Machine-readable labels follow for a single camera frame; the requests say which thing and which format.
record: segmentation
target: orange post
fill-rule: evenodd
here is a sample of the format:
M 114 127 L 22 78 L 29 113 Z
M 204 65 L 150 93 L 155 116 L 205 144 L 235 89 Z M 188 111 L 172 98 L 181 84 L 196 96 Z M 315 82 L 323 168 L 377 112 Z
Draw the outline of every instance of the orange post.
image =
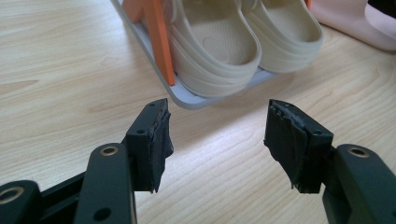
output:
M 169 49 L 161 0 L 124 0 L 122 8 L 131 22 L 146 17 L 154 60 L 169 86 L 175 85 L 175 75 Z
M 305 4 L 308 7 L 308 9 L 311 9 L 311 0 L 305 0 Z

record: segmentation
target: wooden floor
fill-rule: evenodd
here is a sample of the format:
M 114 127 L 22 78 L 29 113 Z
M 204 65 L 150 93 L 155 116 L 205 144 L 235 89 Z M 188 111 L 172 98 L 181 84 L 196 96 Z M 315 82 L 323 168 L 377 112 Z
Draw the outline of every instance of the wooden floor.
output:
M 269 99 L 297 105 L 333 145 L 368 147 L 396 173 L 396 55 L 323 27 L 319 56 L 200 110 L 171 100 L 175 153 L 139 223 L 327 223 L 262 143 Z M 47 189 L 85 171 L 151 101 L 170 98 L 109 0 L 0 2 L 0 185 Z

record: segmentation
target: slipper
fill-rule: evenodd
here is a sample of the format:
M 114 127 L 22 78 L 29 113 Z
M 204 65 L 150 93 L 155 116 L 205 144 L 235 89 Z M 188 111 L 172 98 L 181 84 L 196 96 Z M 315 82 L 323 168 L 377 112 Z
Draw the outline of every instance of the slipper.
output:
M 240 4 L 230 0 L 164 0 L 163 10 L 172 62 L 186 89 L 200 96 L 218 97 L 246 87 L 262 51 Z
M 312 14 L 328 25 L 375 48 L 396 50 L 396 20 L 367 0 L 315 0 Z
M 382 13 L 396 19 L 396 1 L 394 0 L 369 0 L 370 6 Z
M 262 46 L 260 67 L 289 73 L 307 67 L 323 41 L 304 0 L 241 0 L 247 23 Z

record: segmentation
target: pink slipper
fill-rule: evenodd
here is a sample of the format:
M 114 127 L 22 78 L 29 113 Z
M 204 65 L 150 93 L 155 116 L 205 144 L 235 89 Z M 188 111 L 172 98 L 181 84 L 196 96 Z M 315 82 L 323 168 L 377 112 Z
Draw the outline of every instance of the pink slipper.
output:
M 317 20 L 382 50 L 396 50 L 396 20 L 367 4 L 368 0 L 313 0 Z

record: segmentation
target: screw hole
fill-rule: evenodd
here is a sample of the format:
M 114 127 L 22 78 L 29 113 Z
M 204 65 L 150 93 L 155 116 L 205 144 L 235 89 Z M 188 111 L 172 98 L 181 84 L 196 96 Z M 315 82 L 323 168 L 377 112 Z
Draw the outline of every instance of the screw hole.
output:
M 0 204 L 10 203 L 19 198 L 24 192 L 23 187 L 6 189 L 0 193 Z
M 102 150 L 100 150 L 100 154 L 102 156 L 112 156 L 116 154 L 119 151 L 117 147 L 105 147 Z
M 93 215 L 93 220 L 95 221 L 103 221 L 110 217 L 111 210 L 109 208 L 102 208 L 95 212 Z
M 370 156 L 370 154 L 368 154 L 366 151 L 357 148 L 350 149 L 349 153 L 361 158 L 368 158 Z

